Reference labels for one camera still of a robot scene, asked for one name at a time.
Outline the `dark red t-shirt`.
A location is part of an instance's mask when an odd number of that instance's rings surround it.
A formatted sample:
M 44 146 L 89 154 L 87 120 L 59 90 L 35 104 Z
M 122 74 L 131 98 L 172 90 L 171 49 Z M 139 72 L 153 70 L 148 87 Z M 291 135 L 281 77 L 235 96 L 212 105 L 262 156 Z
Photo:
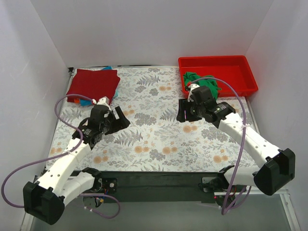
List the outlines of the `dark red t-shirt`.
M 67 92 L 70 95 L 67 101 L 73 103 L 74 99 L 80 99 L 77 94 L 95 100 L 106 96 L 111 101 L 119 82 L 117 70 L 78 69 Z

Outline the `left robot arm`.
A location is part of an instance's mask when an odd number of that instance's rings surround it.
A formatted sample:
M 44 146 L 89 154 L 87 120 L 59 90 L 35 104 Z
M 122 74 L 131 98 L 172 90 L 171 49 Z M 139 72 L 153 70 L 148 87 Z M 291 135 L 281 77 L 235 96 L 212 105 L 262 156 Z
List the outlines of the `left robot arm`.
M 60 219 L 65 207 L 84 192 L 103 197 L 107 181 L 99 170 L 87 167 L 72 180 L 70 176 L 104 135 L 116 133 L 129 125 L 119 106 L 111 110 L 108 105 L 95 105 L 90 116 L 76 128 L 64 156 L 56 160 L 37 181 L 24 186 L 25 212 L 53 225 Z

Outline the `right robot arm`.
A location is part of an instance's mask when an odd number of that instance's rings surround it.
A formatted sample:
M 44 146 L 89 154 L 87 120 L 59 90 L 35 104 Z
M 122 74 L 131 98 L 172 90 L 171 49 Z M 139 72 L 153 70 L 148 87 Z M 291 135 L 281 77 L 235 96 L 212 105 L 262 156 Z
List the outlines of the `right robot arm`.
M 282 150 L 244 124 L 244 118 L 226 102 L 217 103 L 207 86 L 191 84 L 187 99 L 179 100 L 177 121 L 194 122 L 204 119 L 232 137 L 253 158 L 257 168 L 236 169 L 227 166 L 206 184 L 213 189 L 227 189 L 230 185 L 257 187 L 266 195 L 275 194 L 295 177 L 295 154 Z

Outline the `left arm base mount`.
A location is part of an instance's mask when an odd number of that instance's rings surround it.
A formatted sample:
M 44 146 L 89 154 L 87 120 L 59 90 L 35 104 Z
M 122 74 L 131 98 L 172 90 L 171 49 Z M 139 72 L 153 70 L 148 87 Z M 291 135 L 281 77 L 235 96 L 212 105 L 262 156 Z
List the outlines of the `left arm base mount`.
M 117 184 L 117 178 L 100 178 L 95 189 L 99 193 L 114 194 L 117 192 Z

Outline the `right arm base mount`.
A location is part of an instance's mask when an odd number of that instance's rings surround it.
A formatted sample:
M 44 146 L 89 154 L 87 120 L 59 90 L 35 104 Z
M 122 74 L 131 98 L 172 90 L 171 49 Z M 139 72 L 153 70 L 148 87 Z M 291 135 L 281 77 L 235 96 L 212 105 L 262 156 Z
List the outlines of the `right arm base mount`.
M 206 193 L 226 192 L 229 182 L 223 177 L 203 177 L 198 187 Z

